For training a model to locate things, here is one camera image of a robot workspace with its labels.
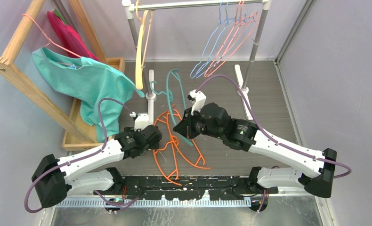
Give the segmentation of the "beige plastic hanger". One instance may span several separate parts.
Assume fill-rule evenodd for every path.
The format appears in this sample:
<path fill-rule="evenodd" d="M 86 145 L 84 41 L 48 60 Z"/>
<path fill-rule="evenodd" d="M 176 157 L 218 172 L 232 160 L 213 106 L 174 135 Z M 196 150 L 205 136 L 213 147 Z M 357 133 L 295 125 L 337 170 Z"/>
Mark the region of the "beige plastic hanger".
<path fill-rule="evenodd" d="M 135 66 L 135 85 L 138 90 L 144 88 L 143 85 L 143 68 L 146 59 L 146 51 L 150 38 L 150 30 L 153 21 L 153 11 L 144 10 L 143 15 L 139 16 L 139 4 L 140 1 L 137 0 L 135 3 L 135 15 L 140 22 L 139 35 L 137 39 L 137 51 L 136 51 L 136 66 Z"/>

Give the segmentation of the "teal plastic hanger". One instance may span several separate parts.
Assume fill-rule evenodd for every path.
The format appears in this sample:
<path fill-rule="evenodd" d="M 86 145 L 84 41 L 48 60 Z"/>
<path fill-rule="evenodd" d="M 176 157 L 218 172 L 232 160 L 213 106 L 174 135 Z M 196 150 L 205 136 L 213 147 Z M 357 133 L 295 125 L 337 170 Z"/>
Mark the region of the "teal plastic hanger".
<path fill-rule="evenodd" d="M 154 94 L 165 95 L 166 96 L 167 105 L 168 105 L 169 113 L 170 113 L 170 118 L 171 118 L 172 123 L 173 123 L 174 126 L 177 125 L 177 122 L 175 120 L 173 107 L 171 106 L 171 102 L 173 101 L 174 96 L 173 96 L 173 92 L 170 89 L 170 76 L 174 77 L 178 81 L 180 92 L 181 92 L 181 97 L 182 97 L 183 107 L 186 109 L 186 98 L 184 96 L 184 89 L 183 89 L 182 81 L 181 81 L 181 78 L 180 78 L 180 75 L 179 75 L 178 72 L 179 72 L 179 69 L 172 69 L 167 73 L 166 83 L 165 83 L 165 91 L 157 92 L 153 87 L 154 84 L 157 84 L 157 81 L 152 80 L 152 81 L 149 82 L 149 87 L 151 88 L 151 90 Z"/>

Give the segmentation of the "blue wire hanger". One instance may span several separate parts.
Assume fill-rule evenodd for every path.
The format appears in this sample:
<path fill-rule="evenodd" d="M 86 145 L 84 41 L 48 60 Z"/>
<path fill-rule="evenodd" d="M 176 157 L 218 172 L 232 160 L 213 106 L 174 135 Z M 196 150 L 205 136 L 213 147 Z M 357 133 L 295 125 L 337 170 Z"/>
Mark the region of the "blue wire hanger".
<path fill-rule="evenodd" d="M 235 18 L 231 18 L 228 14 L 228 6 L 230 1 L 226 3 L 222 0 L 218 8 L 218 24 L 212 34 L 207 40 L 204 50 L 201 55 L 200 61 L 194 66 L 190 72 L 190 78 L 200 78 L 210 70 L 215 69 L 221 58 L 218 56 L 222 51 L 220 44 L 221 36 L 227 30 L 228 27 L 235 24 Z"/>
<path fill-rule="evenodd" d="M 202 51 L 200 61 L 194 66 L 194 68 L 190 72 L 190 78 L 196 79 L 200 78 L 204 71 L 207 69 L 209 63 L 212 61 L 212 54 L 216 48 L 217 42 L 219 37 L 221 36 L 222 32 L 224 31 L 226 25 L 226 20 L 228 19 L 228 12 L 227 8 L 229 5 L 229 1 L 226 3 L 222 0 L 218 7 L 218 23 L 216 28 L 213 30 L 211 35 L 209 36 L 205 47 Z"/>

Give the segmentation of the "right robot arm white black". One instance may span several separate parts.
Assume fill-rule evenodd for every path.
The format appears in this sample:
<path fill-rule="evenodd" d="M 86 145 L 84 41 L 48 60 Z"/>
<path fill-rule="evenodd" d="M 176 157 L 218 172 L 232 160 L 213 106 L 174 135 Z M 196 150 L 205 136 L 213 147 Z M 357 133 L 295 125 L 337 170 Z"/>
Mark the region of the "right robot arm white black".
<path fill-rule="evenodd" d="M 249 190 L 262 194 L 274 187 L 303 188 L 309 194 L 330 198 L 337 152 L 327 148 L 316 151 L 278 138 L 257 124 L 232 118 L 216 103 L 201 111 L 184 111 L 182 120 L 173 128 L 181 136 L 194 139 L 199 135 L 217 138 L 234 150 L 265 155 L 287 164 L 288 168 L 253 167 L 248 177 Z"/>

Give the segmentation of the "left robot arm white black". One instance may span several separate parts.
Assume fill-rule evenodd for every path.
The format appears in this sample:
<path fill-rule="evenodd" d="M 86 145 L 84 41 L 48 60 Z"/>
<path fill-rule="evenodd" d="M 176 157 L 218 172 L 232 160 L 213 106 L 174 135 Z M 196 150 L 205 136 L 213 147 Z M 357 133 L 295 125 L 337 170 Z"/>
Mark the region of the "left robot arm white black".
<path fill-rule="evenodd" d="M 31 177 L 42 208 L 55 206 L 73 195 L 119 194 L 124 187 L 119 171 L 114 167 L 99 172 L 95 169 L 156 149 L 161 139 L 157 126 L 137 130 L 127 127 L 105 144 L 82 153 L 61 158 L 46 155 Z"/>

